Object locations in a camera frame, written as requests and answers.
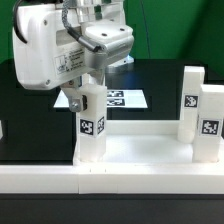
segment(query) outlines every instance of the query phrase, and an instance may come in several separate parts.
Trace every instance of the cable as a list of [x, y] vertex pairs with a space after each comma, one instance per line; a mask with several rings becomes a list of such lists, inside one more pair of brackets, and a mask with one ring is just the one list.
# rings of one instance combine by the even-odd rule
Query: cable
[[144, 9], [144, 4], [142, 0], [139, 0], [141, 9], [142, 9], [142, 14], [143, 14], [143, 19], [144, 19], [144, 25], [145, 25], [145, 31], [146, 31], [146, 41], [147, 41], [147, 49], [148, 49], [148, 55], [149, 58], [151, 58], [151, 44], [150, 44], [150, 38], [149, 38], [149, 28], [147, 25], [147, 20], [146, 20], [146, 14], [145, 14], [145, 9]]
[[24, 43], [27, 44], [27, 40], [23, 37], [23, 35], [21, 34], [19, 27], [18, 27], [18, 23], [17, 23], [17, 14], [18, 14], [18, 8], [20, 6], [20, 4], [24, 2], [24, 0], [18, 0], [14, 7], [13, 7], [13, 28], [14, 31], [17, 35], [17, 37]]
[[82, 46], [86, 47], [88, 50], [96, 53], [102, 49], [102, 47], [93, 41], [82, 36], [75, 29], [72, 28], [71, 24], [68, 22], [68, 9], [69, 9], [70, 0], [64, 0], [63, 8], [62, 8], [62, 22], [64, 27], [67, 29], [68, 34], [70, 34], [77, 42], [79, 42]]

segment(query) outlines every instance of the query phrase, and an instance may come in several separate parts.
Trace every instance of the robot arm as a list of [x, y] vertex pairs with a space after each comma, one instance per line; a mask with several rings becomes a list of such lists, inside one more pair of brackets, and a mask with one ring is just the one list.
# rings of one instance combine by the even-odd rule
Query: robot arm
[[[105, 67], [131, 50], [134, 38], [125, 25], [123, 0], [39, 0], [50, 4], [19, 7], [21, 2], [14, 7], [13, 32], [18, 81], [32, 90], [61, 86], [69, 104], [76, 105], [70, 109], [84, 110], [78, 78], [94, 73], [103, 80]], [[74, 82], [76, 88], [68, 85]]]

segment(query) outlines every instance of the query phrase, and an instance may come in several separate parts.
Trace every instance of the white tower block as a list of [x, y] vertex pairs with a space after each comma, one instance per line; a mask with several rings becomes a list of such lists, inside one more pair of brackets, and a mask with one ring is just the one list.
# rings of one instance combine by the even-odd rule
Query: white tower block
[[202, 85], [193, 162], [217, 162], [224, 117], [224, 86]]
[[107, 88], [86, 84], [79, 90], [87, 109], [76, 115], [76, 150], [81, 161], [96, 162], [106, 152]]
[[192, 143], [197, 122], [201, 84], [204, 82], [204, 67], [185, 66], [178, 140]]
[[3, 137], [2, 122], [0, 121], [0, 140]]

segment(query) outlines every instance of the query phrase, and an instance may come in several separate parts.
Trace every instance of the black table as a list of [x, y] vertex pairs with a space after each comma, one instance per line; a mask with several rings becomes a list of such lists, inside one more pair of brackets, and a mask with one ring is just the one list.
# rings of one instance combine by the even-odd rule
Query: black table
[[[111, 89], [142, 89], [148, 109], [110, 109], [108, 119], [177, 120], [184, 65], [197, 61], [137, 60], [107, 74]], [[205, 83], [224, 84], [206, 67]], [[1, 164], [72, 164], [75, 116], [53, 109], [59, 89], [24, 90], [13, 60], [0, 65]], [[0, 195], [0, 223], [223, 223], [223, 195]]]

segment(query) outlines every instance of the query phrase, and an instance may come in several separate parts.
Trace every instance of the white platform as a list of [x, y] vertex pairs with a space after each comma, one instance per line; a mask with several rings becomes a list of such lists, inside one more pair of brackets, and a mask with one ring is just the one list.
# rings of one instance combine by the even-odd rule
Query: white platform
[[178, 121], [108, 121], [102, 161], [0, 166], [0, 193], [224, 194], [224, 147], [218, 163], [192, 163], [192, 145], [176, 140], [177, 127]]

